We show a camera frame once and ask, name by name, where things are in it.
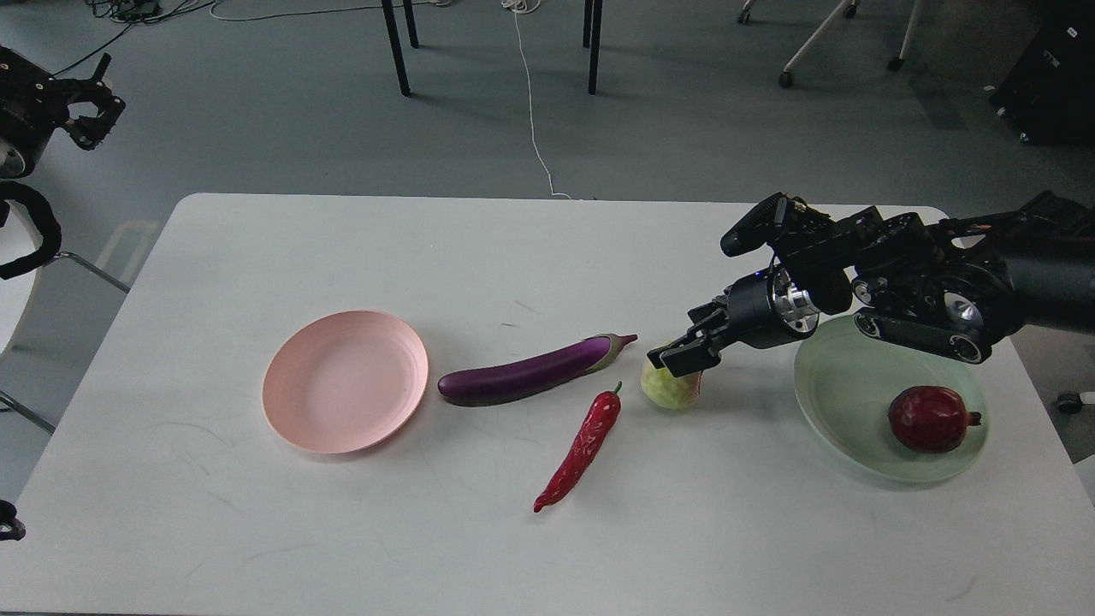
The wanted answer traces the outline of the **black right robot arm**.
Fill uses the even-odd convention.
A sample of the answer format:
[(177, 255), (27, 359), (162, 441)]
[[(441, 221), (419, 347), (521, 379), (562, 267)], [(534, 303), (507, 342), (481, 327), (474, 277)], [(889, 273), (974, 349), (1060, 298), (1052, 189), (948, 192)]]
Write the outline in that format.
[(721, 241), (728, 257), (769, 246), (766, 268), (689, 312), (690, 327), (647, 355), (676, 377), (719, 365), (731, 344), (809, 339), (820, 315), (858, 303), (867, 338), (980, 364), (1024, 326), (1092, 332), (1092, 207), (1041, 191), (1018, 210), (886, 218), (875, 207), (837, 219), (776, 191)]

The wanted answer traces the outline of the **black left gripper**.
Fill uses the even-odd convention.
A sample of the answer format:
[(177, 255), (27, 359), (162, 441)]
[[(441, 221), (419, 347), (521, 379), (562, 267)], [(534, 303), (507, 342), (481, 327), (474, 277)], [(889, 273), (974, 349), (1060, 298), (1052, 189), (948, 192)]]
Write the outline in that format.
[(83, 79), (51, 79), (51, 92), (60, 97), (87, 100), (97, 114), (79, 115), (65, 121), (60, 98), (44, 86), (50, 74), (23, 55), (1, 47), (1, 178), (25, 178), (36, 167), (51, 133), (65, 121), (65, 132), (82, 151), (94, 151), (120, 120), (126, 102), (110, 94), (105, 73), (112, 56), (103, 53), (93, 73)]

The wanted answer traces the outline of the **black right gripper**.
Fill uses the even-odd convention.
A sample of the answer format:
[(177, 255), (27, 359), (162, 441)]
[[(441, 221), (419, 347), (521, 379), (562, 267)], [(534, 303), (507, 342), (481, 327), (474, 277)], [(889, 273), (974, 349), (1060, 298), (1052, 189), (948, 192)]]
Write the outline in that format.
[(673, 377), (703, 373), (719, 367), (721, 351), (735, 342), (771, 348), (809, 338), (819, 326), (819, 313), (789, 274), (754, 272), (689, 311), (692, 326), (688, 332), (655, 346), (647, 358)]

